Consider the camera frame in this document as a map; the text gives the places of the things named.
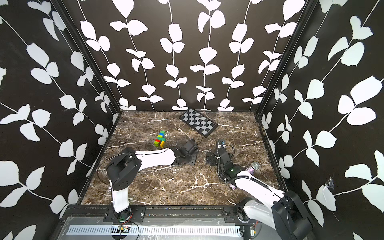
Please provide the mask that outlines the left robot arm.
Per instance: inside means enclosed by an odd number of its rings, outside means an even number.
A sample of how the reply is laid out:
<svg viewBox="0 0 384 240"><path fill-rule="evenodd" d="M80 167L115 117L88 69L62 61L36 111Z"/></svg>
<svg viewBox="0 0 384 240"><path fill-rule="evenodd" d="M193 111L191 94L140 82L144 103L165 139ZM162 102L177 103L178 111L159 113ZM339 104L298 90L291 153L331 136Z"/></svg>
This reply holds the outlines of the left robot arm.
<svg viewBox="0 0 384 240"><path fill-rule="evenodd" d="M139 171L157 166L194 165L198 152L198 145L190 139L181 147L169 147L156 151L135 151L128 147L114 156L106 170L112 188L115 213L119 214L130 207L128 188Z"/></svg>

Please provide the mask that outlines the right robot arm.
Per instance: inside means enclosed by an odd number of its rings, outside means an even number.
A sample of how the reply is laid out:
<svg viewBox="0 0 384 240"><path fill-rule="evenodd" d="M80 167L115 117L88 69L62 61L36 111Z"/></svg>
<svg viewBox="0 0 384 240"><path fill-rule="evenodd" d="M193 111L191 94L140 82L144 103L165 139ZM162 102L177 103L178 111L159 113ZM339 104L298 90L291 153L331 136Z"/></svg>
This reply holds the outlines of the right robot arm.
<svg viewBox="0 0 384 240"><path fill-rule="evenodd" d="M306 240L314 221L300 197L293 191L275 189L254 177L259 164L245 168L233 163L223 140L217 140L215 152L208 152L206 162L217 167L219 179L233 190L250 195L236 205L237 220L243 224L265 224L274 229L282 240Z"/></svg>

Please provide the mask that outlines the green long brick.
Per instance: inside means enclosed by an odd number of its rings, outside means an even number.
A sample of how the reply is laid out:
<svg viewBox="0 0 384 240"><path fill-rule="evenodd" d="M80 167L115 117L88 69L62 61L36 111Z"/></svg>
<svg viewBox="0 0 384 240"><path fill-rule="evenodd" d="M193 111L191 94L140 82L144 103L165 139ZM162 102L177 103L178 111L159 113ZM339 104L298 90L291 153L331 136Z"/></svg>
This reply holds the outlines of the green long brick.
<svg viewBox="0 0 384 240"><path fill-rule="evenodd" d="M165 142L166 141L166 139L165 138L156 138L156 142Z"/></svg>

